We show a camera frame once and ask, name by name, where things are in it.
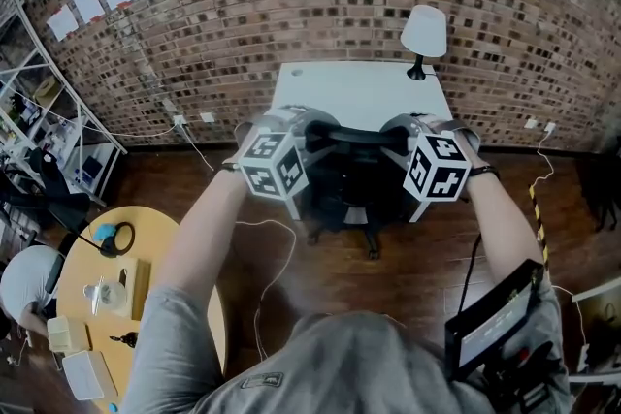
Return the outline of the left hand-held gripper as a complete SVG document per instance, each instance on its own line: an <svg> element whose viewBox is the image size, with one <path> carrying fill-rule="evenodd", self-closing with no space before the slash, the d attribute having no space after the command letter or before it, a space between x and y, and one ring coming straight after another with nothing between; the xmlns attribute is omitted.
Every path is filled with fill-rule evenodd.
<svg viewBox="0 0 621 414"><path fill-rule="evenodd" d="M293 132L307 132L315 125L341 127L331 114L308 107L271 109L254 119L257 134L242 148L238 161L252 195L292 199L309 185L305 168L336 148L329 139L306 139L302 160Z"/></svg>

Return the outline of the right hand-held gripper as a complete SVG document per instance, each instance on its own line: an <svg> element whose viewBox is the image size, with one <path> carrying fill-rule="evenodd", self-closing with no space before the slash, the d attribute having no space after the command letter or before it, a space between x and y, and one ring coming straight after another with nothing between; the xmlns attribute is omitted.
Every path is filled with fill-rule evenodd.
<svg viewBox="0 0 621 414"><path fill-rule="evenodd" d="M382 153L406 171L403 187L419 202L455 201L472 168L456 132L470 130L460 120L441 121L432 126L425 116L399 114L388 120L380 133L407 137L405 145L390 144Z"/></svg>

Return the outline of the person's right hand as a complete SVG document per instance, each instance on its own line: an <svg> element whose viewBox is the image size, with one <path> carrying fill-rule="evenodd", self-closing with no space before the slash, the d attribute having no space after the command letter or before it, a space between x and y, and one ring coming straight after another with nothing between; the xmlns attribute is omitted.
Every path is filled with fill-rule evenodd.
<svg viewBox="0 0 621 414"><path fill-rule="evenodd" d="M445 120L432 114L423 115L421 120L436 134L440 134L443 131L452 132L454 134L455 141L459 144L464 152L464 155L469 159L474 168L486 165L486 162L483 161L478 155L480 138L461 120Z"/></svg>

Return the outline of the person's left hand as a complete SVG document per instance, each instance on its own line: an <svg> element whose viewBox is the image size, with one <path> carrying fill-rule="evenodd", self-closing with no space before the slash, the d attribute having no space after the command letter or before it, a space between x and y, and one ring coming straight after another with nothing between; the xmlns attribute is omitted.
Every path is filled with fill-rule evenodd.
<svg viewBox="0 0 621 414"><path fill-rule="evenodd" d="M234 135L238 145L238 151L232 156L234 162L238 162L244 152L254 142L259 134L271 132L287 132L290 128L288 122L275 114L266 111L257 114L250 120L237 126Z"/></svg>

